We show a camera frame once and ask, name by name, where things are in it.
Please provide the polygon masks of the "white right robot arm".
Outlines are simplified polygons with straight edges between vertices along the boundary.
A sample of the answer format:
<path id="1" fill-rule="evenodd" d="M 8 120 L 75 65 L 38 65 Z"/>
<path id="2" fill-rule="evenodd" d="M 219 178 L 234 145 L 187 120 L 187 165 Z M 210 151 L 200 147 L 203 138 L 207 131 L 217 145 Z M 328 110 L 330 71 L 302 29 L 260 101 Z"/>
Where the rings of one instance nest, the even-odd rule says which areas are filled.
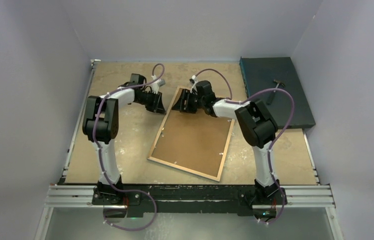
<path id="1" fill-rule="evenodd" d="M 173 110 L 194 114 L 201 109 L 214 118 L 235 120 L 245 141 L 252 147 L 255 166 L 255 196 L 266 204 L 274 197 L 284 197 L 275 174 L 271 147 L 276 139 L 278 125 L 265 104 L 258 98 L 244 103 L 217 97 L 207 80 L 195 83 L 193 89 L 183 89 Z"/>

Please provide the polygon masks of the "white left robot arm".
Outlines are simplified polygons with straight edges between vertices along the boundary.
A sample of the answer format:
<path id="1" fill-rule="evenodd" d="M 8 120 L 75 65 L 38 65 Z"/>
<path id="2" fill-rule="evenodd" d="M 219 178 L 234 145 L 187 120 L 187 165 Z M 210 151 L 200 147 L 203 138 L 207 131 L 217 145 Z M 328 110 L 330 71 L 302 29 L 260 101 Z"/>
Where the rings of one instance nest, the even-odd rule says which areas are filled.
<path id="1" fill-rule="evenodd" d="M 119 205 L 126 200 L 136 203 L 141 195 L 156 200 L 186 193 L 186 186 L 182 184 L 123 183 L 117 167 L 114 149 L 119 130 L 119 109 L 138 103 L 149 112 L 164 114 L 166 110 L 159 91 L 162 85 L 164 80 L 159 77 L 153 76 L 148 82 L 145 76 L 133 73 L 130 80 L 116 90 L 87 98 L 82 132 L 95 148 L 100 170 L 93 189 L 94 205 Z"/>

